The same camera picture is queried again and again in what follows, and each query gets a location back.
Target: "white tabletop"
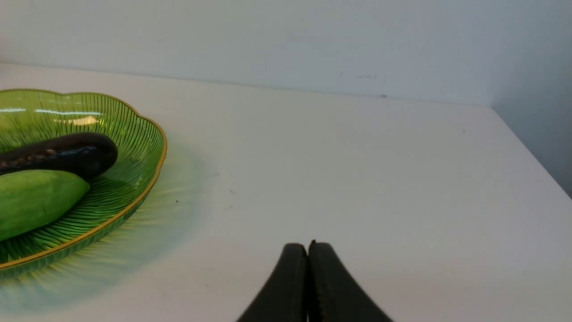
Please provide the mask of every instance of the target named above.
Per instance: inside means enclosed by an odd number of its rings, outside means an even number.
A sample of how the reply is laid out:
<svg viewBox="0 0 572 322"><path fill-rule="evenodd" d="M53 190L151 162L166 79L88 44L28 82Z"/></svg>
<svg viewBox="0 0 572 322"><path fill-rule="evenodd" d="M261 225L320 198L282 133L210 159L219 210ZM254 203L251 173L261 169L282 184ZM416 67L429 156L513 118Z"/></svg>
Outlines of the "white tabletop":
<svg viewBox="0 0 572 322"><path fill-rule="evenodd" d="M0 65L9 88L119 97L169 151L121 228L0 284L1 321L235 321L312 239L396 322L572 318L572 201L490 108Z"/></svg>

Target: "eggplant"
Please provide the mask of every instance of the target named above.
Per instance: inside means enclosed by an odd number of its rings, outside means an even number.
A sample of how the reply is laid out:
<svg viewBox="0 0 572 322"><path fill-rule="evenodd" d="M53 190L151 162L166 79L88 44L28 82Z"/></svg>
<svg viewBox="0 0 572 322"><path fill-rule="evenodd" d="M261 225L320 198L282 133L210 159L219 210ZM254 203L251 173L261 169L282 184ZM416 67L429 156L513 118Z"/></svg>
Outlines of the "eggplant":
<svg viewBox="0 0 572 322"><path fill-rule="evenodd" d="M0 154L0 175L23 170L59 170L93 179L117 161L117 146L101 133L79 132Z"/></svg>

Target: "green vegetable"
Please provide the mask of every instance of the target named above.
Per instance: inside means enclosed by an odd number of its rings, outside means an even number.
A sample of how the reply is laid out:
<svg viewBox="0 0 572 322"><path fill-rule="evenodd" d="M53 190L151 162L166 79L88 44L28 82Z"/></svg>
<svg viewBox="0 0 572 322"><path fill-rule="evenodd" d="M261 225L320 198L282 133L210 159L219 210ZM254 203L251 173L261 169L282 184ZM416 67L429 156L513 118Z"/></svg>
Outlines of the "green vegetable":
<svg viewBox="0 0 572 322"><path fill-rule="evenodd" d="M55 221L88 192L66 171L25 170L0 176L0 241Z"/></svg>

